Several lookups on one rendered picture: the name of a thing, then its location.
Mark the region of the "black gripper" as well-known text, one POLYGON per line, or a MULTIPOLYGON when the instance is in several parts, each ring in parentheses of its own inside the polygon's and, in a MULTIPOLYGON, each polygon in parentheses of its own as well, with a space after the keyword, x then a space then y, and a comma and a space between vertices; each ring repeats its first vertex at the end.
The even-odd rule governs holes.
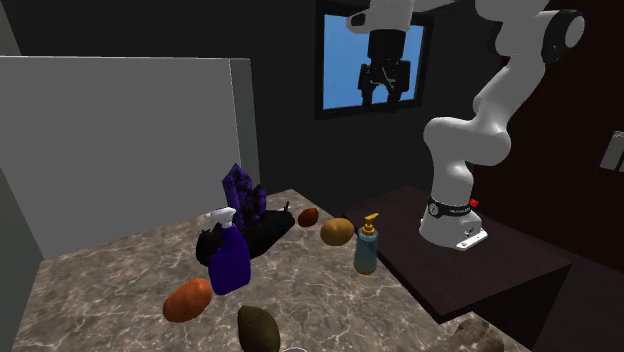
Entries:
POLYGON ((409 90, 411 62, 402 60, 406 32, 395 29, 378 29, 369 34, 368 57, 371 59, 370 70, 367 64, 360 68, 358 86, 361 91, 362 106, 372 104, 375 85, 371 82, 370 71, 375 81, 388 79, 391 89, 388 91, 387 109, 394 112, 404 92, 409 90))

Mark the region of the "black framed window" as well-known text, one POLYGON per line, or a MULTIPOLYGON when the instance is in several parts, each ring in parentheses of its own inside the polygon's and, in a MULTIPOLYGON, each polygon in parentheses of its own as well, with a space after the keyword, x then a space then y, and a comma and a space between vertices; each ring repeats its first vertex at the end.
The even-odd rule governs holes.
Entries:
POLYGON ((409 90, 396 109, 422 103, 423 89, 434 28, 432 17, 412 11, 414 0, 370 0, 354 5, 339 0, 319 0, 316 13, 315 117, 330 119, 365 112, 388 111, 391 84, 375 81, 372 104, 362 106, 357 88, 360 68, 367 64, 369 34, 378 29, 406 32, 402 60, 411 62, 409 90))

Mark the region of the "small red-brown potato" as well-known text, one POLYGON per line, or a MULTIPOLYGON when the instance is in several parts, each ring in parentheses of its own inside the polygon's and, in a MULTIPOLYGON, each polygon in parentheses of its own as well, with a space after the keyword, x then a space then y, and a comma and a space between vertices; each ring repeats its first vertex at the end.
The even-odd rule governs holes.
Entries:
POLYGON ((300 227, 314 226, 319 219, 319 211, 315 207, 307 208, 303 210, 298 216, 297 222, 300 227))

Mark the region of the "yellow-brown potato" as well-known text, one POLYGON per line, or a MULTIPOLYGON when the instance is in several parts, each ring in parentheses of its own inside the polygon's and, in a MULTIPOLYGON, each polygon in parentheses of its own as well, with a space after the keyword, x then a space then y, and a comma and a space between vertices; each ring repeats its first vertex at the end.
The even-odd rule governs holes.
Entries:
POLYGON ((333 218, 323 224, 320 237, 327 245, 342 246, 350 241, 354 232, 355 227, 348 219, 333 218))

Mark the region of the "blue soap dispenser bottle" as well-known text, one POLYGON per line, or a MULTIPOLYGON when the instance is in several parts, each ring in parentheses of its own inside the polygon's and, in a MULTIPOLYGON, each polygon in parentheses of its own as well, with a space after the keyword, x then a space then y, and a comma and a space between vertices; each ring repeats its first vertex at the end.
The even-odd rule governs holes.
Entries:
POLYGON ((358 230, 354 253, 354 268, 362 275, 370 275, 377 269, 378 231, 373 221, 379 216, 373 213, 364 217, 365 224, 358 230))

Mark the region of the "purple crystal cluster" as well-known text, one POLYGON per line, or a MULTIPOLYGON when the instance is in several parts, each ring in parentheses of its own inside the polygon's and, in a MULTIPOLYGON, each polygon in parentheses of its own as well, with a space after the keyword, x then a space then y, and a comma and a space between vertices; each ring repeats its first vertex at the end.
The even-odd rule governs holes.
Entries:
POLYGON ((266 191, 260 185, 253 186, 251 177, 234 164, 222 180, 229 207, 234 208, 233 223, 240 231, 256 226, 266 211, 266 191))

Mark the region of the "dark robot stand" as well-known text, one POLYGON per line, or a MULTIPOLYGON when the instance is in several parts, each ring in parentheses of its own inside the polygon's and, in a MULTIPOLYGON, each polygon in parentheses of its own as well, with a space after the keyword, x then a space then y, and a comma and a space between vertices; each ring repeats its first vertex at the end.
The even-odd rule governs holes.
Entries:
POLYGON ((571 262, 487 217, 488 237, 466 251, 444 248, 419 233, 428 196, 404 186, 344 211, 354 225, 376 213, 379 254, 442 321, 473 311, 501 326, 548 316, 571 262))

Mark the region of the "purple spray bottle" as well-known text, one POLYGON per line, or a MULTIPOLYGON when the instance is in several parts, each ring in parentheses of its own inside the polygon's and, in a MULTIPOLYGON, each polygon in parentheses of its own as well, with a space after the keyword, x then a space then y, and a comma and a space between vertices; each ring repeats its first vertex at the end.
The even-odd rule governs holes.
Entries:
POLYGON ((251 280, 251 261, 247 243, 233 221, 236 210, 224 207, 213 210, 207 218, 220 228, 214 227, 205 235, 215 250, 208 263, 210 282, 215 294, 227 295, 246 286, 251 280))

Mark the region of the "dark brown potato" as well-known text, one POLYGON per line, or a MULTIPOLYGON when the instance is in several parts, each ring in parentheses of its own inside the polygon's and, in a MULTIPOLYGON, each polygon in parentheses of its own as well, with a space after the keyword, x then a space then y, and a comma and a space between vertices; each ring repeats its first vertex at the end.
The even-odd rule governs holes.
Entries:
POLYGON ((274 317, 265 309, 243 305, 237 313, 238 338, 243 352, 279 352, 281 339, 274 317))

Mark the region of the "orange sweet potato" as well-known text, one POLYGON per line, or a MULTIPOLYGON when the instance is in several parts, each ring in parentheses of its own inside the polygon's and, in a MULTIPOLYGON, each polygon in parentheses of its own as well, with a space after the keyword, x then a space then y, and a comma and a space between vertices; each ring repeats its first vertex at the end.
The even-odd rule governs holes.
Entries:
POLYGON ((210 304, 212 289, 203 278, 194 278, 179 287, 164 302, 163 315, 169 322, 182 323, 198 317, 210 304))

